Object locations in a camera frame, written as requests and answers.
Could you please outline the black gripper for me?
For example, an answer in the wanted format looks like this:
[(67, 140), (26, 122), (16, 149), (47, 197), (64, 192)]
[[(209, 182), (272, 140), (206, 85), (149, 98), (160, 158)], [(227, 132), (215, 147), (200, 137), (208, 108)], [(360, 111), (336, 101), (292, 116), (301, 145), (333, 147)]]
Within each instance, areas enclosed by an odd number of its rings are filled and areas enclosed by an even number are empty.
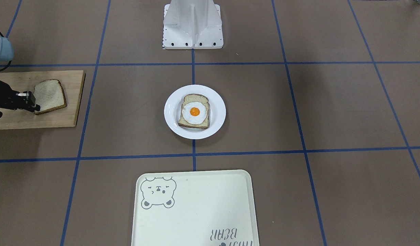
[(36, 98), (31, 91), (18, 92), (7, 83), (0, 80), (0, 108), (8, 110), (27, 110), (36, 112), (41, 106), (36, 104)]

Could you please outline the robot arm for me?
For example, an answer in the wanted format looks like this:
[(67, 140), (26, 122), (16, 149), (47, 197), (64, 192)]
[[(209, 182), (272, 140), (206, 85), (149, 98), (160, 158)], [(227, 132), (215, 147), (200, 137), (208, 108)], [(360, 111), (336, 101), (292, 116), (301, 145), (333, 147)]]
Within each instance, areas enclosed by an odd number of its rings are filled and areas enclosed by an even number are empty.
[[(0, 72), (10, 66), (13, 58), (14, 49), (12, 44), (0, 31), (0, 62), (7, 63), (4, 68), (0, 69)], [(36, 104), (36, 98), (32, 92), (15, 91), (7, 83), (0, 80), (0, 108), (36, 112), (40, 111), (41, 107)]]

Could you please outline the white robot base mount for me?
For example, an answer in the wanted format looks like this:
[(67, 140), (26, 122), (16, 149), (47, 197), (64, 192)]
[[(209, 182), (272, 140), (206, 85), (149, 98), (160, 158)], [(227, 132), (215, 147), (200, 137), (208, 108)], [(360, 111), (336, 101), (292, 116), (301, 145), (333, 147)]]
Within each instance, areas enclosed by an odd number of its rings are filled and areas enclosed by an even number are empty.
[(213, 0), (172, 0), (164, 6), (162, 47), (167, 50), (221, 49), (220, 6)]

